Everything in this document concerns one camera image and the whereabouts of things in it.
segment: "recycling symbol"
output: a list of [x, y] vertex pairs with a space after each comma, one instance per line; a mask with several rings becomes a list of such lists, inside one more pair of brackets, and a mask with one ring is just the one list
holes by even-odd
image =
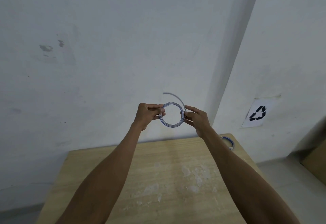
[[254, 112], [253, 114], [251, 114], [251, 116], [249, 117], [249, 120], [250, 121], [254, 121], [255, 119], [256, 120], [259, 120], [259, 119], [262, 119], [265, 115], [266, 115], [266, 107], [265, 106], [260, 106], [258, 107], [258, 109], [256, 110], [256, 112]]

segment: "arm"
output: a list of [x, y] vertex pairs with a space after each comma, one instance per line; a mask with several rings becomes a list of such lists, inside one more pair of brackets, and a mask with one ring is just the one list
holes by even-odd
[[56, 224], [107, 221], [127, 178], [139, 135], [161, 112], [165, 115], [162, 106], [139, 104], [136, 118], [124, 139], [84, 179]]
[[185, 123], [196, 128], [212, 154], [224, 183], [248, 224], [300, 224], [277, 192], [246, 162], [234, 154], [210, 127], [207, 114], [185, 106]]

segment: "hand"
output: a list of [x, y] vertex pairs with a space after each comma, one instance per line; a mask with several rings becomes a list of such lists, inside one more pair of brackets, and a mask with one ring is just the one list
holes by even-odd
[[140, 103], [133, 124], [138, 125], [143, 131], [152, 120], [159, 119], [160, 113], [165, 115], [165, 109], [161, 109], [162, 106], [163, 104]]
[[205, 130], [211, 127], [208, 121], [207, 113], [192, 106], [185, 106], [185, 108], [193, 111], [185, 111], [185, 123], [193, 126], [196, 129], [198, 136], [203, 138]]

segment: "scratched table surface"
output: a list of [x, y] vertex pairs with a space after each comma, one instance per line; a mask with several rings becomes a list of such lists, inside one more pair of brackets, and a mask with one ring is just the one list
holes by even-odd
[[[261, 174], [232, 134], [233, 152]], [[83, 179], [115, 146], [70, 151], [37, 224], [53, 224]], [[245, 223], [201, 138], [137, 144], [106, 223]]]

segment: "person's right hand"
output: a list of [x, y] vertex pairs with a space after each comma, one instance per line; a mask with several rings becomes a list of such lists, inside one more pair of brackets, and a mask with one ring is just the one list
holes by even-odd
[[205, 130], [211, 127], [207, 113], [192, 106], [185, 106], [185, 108], [193, 111], [185, 111], [185, 123], [193, 126], [196, 129], [198, 136], [203, 138]]

